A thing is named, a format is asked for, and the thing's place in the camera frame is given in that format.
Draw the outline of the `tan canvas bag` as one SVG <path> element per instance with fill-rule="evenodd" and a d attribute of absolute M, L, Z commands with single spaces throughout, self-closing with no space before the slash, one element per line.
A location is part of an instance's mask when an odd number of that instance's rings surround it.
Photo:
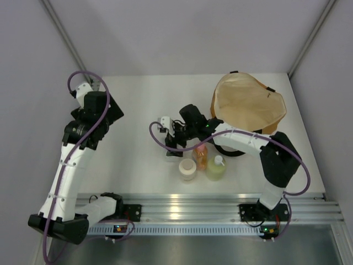
<path fill-rule="evenodd" d="M 229 125 L 272 134 L 287 113 L 283 96 L 248 73 L 231 72 L 218 82 L 210 113 Z"/>

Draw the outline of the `orange bottle pink cap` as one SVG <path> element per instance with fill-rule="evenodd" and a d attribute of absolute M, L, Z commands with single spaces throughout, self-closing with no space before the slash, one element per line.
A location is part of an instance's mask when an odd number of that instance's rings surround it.
<path fill-rule="evenodd" d="M 192 151 L 192 157 L 196 163 L 197 170 L 203 171 L 207 167 L 208 150 L 205 144 L 202 144 Z"/>

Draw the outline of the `cream jar bottle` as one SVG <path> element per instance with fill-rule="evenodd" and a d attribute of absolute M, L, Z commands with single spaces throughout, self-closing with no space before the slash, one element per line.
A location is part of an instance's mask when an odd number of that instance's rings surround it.
<path fill-rule="evenodd" d="M 178 169 L 183 182 L 190 183 L 195 179 L 197 166 L 194 160 L 189 158 L 181 160 Z"/>

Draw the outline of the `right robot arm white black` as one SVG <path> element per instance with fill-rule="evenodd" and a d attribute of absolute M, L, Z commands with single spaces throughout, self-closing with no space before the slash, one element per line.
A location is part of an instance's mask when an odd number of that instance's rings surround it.
<path fill-rule="evenodd" d="M 214 146 L 229 147 L 258 157 L 266 179 L 264 189 L 246 221 L 269 220 L 277 212 L 286 187 L 297 172 L 301 157 L 286 134 L 262 135 L 237 129 L 217 118 L 207 119 L 197 106 L 180 110 L 182 122 L 163 116 L 155 123 L 166 137 L 161 147 L 168 156 L 181 156 L 189 140 L 198 139 Z"/>

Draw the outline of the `green bottle white cap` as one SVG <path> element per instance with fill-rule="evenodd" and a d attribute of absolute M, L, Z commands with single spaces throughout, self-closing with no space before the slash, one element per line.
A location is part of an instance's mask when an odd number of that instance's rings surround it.
<path fill-rule="evenodd" d="M 219 181 L 224 176 L 226 168 L 224 157 L 216 155 L 207 162 L 206 177 L 211 181 Z"/>

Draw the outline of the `small bottle black cap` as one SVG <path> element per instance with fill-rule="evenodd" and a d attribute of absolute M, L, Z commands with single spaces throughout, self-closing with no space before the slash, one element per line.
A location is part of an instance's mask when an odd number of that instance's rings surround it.
<path fill-rule="evenodd" d="M 179 162 L 182 160 L 184 157 L 184 153 L 182 151 L 176 151 L 176 150 L 167 150 L 165 154 L 165 159 L 168 162 Z"/>

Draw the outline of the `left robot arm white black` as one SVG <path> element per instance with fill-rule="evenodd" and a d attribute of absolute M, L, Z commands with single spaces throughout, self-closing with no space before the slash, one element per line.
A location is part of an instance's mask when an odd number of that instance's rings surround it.
<path fill-rule="evenodd" d="M 122 196 L 114 193 L 102 193 L 95 201 L 76 208 L 79 188 L 99 141 L 124 114 L 113 98 L 94 91 L 88 83 L 80 84 L 73 96 L 79 108 L 71 112 L 74 119 L 64 129 L 53 184 L 39 212 L 29 216 L 28 225 L 53 239 L 79 245 L 99 221 L 117 221 L 124 216 Z"/>

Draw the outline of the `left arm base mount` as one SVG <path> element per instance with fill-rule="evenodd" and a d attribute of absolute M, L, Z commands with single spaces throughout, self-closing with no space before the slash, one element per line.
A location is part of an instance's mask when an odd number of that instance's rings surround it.
<path fill-rule="evenodd" d="M 122 218 L 133 222 L 140 222 L 142 214 L 141 204 L 125 204 L 122 209 Z"/>

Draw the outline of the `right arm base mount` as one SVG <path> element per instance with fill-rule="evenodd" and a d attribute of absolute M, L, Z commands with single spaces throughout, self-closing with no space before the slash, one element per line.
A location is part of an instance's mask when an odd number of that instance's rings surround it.
<path fill-rule="evenodd" d="M 260 203 L 239 204 L 240 219 L 242 222 L 275 222 L 288 221 L 289 209 L 286 204 L 278 204 L 272 210 Z"/>

